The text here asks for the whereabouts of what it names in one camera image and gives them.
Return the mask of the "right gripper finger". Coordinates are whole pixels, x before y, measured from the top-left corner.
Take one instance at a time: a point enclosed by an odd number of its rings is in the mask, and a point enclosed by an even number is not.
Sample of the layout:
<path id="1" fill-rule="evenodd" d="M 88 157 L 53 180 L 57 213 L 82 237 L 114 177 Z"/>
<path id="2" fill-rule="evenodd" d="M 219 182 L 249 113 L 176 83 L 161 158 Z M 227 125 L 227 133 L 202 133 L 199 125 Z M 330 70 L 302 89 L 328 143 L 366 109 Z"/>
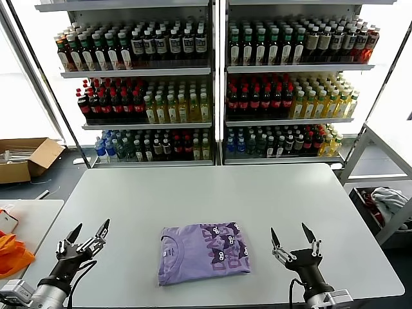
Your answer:
<path id="1" fill-rule="evenodd" d="M 293 255 L 291 252 L 285 250 L 274 231 L 274 229 L 270 228 L 271 237 L 272 237 L 272 255 L 283 265 L 287 262 L 291 263 L 292 261 L 296 260 L 297 257 Z"/>
<path id="2" fill-rule="evenodd" d="M 321 240 L 317 239 L 311 229 L 309 229 L 304 223 L 301 224 L 303 228 L 303 232 L 312 248 L 312 256 L 321 258 L 323 255 L 321 254 Z"/>

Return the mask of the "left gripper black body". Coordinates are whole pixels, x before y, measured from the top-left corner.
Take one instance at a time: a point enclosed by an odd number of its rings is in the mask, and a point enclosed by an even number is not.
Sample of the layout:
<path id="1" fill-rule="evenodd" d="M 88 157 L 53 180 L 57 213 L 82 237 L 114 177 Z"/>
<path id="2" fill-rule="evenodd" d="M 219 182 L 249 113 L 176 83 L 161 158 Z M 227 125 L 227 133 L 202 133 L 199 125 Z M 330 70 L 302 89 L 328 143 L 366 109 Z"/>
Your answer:
<path id="1" fill-rule="evenodd" d="M 48 277 L 39 281 L 39 285 L 70 286 L 75 274 L 80 270 L 81 264 L 93 258 L 94 254 L 89 252 L 76 253 L 75 256 L 57 259 Z"/>

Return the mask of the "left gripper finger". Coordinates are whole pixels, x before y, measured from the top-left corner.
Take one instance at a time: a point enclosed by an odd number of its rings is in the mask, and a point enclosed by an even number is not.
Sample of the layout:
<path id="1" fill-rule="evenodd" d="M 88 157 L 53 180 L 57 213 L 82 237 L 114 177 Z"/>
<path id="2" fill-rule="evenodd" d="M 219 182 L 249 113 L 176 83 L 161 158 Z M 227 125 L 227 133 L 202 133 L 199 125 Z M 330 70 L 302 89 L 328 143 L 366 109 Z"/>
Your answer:
<path id="1" fill-rule="evenodd" d="M 90 254 L 99 253 L 106 244 L 106 236 L 109 231 L 110 219 L 108 218 L 98 229 L 94 237 L 89 238 L 78 249 L 77 253 L 89 252 Z"/>
<path id="2" fill-rule="evenodd" d="M 76 240 L 80 234 L 82 223 L 79 223 L 69 234 L 57 244 L 56 257 L 57 259 L 70 258 L 75 256 L 79 244 L 76 244 Z"/>

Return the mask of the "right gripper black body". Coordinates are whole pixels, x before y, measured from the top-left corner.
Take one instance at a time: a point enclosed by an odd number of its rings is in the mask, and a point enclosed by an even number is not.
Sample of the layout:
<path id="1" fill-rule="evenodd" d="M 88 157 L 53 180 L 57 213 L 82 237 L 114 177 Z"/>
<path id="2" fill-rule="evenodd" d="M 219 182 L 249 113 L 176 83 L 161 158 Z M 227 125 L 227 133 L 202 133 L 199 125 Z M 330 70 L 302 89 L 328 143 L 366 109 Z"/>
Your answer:
<path id="1" fill-rule="evenodd" d="M 312 255 L 312 249 L 300 249 L 291 251 L 296 258 L 287 261 L 285 267 L 298 274 L 304 286 L 304 299 L 309 299 L 315 295 L 333 292 L 334 288 L 327 284 L 319 270 L 322 258 Z"/>

